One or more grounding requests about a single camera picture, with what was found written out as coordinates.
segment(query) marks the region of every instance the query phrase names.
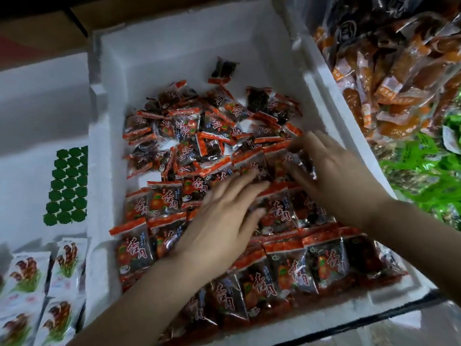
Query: styrofoam container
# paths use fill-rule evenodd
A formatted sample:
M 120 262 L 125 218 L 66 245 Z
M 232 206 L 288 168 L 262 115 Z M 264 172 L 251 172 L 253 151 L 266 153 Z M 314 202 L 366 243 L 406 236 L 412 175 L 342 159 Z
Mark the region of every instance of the styrofoam container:
M 11 253 L 56 251 L 86 237 L 86 221 L 48 227 L 56 152 L 88 145 L 88 56 L 78 53 L 0 72 L 0 273 Z
M 293 34 L 290 37 L 287 27 L 292 31 L 289 27 L 293 25 L 287 18 L 293 11 L 286 0 L 274 1 L 230 1 L 95 34 L 89 58 L 93 116 L 89 130 L 92 240 L 87 264 L 87 322 L 120 295 L 114 244 L 108 231 L 121 222 L 125 193 L 140 186 L 137 179 L 126 180 L 127 165 L 122 159 L 126 142 L 121 138 L 124 117 L 173 81 L 187 79 L 200 93 L 210 89 L 207 79 L 217 56 L 240 62 L 227 87 L 242 104 L 246 103 L 247 85 L 271 86 L 293 97 L 301 103 L 304 129 L 324 130 L 356 152 L 392 192 L 347 105 L 341 103 L 342 96 L 331 102 L 328 85 L 334 82 L 328 81 L 329 71 L 318 67 L 321 57 L 315 53 L 317 48 L 310 48 Z M 273 345 L 418 300 L 433 285 L 411 266 L 407 268 L 410 275 L 399 284 L 215 343 Z

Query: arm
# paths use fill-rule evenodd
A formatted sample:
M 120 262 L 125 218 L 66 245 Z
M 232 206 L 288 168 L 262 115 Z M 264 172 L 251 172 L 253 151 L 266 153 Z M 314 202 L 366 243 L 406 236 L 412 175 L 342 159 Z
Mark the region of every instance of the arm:
M 251 183 L 257 173 L 232 175 L 208 192 L 171 254 L 156 262 L 69 345 L 154 344 L 188 300 L 245 250 L 265 213 L 256 209 L 245 217 L 256 196 L 269 185 Z
M 321 132 L 291 144 L 313 160 L 317 179 L 289 164 L 291 175 L 308 195 L 342 223 L 360 228 L 388 246 L 461 304 L 461 233 L 393 199 L 351 152 Z

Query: white packet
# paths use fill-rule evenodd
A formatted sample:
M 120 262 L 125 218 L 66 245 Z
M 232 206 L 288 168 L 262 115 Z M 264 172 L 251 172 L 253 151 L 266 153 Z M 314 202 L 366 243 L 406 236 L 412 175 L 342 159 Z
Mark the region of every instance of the white packet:
M 88 247 L 87 238 L 63 238 L 51 271 L 50 297 L 77 296 Z
M 34 346 L 65 346 L 75 335 L 85 296 L 54 297 L 43 311 Z
M 11 309 L 26 302 L 29 294 L 44 293 L 50 256 L 50 251 L 14 254 L 5 276 L 0 304 Z
M 32 346 L 42 314 L 44 293 L 30 293 L 27 302 L 0 313 L 0 345 Z

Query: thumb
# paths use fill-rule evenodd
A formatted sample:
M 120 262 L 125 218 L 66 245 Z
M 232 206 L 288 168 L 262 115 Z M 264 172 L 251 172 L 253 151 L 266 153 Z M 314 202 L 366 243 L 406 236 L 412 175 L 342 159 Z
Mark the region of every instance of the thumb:
M 250 241 L 253 231 L 258 228 L 258 222 L 266 214 L 266 209 L 258 208 L 254 210 L 250 215 L 247 216 L 245 222 L 240 228 L 238 234 L 238 240 L 241 243 L 242 247 L 246 247 Z
M 296 165 L 291 161 L 286 161 L 285 166 L 291 176 L 293 176 L 297 183 L 306 191 L 308 196 L 315 199 L 317 187 L 315 186 L 315 181 L 312 179 L 311 175 L 305 172 L 299 165 Z

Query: pile of snack packets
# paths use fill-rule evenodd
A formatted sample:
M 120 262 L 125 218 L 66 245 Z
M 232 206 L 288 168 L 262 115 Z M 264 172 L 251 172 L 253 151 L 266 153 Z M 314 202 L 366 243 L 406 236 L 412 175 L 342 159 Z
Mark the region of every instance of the pile of snack packets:
M 63 346 L 74 337 L 85 303 L 86 238 L 63 238 L 51 252 L 13 254 L 0 279 L 0 345 Z
M 391 186 L 461 229 L 461 4 L 331 0 L 314 40 Z
M 257 181 L 271 182 L 252 206 L 267 214 L 246 251 L 190 299 L 161 341 L 191 343 L 265 323 L 406 274 L 390 250 L 336 223 L 294 182 L 286 160 L 315 177 L 307 157 L 287 151 L 290 139 L 303 134 L 294 123 L 299 104 L 269 87 L 247 87 L 248 104 L 240 104 L 224 86 L 236 67 L 219 58 L 209 81 L 217 86 L 203 96 L 175 82 L 126 118 L 127 178 L 157 171 L 162 181 L 127 194 L 124 224 L 110 231 L 123 292 L 168 256 L 218 182 L 254 168 Z

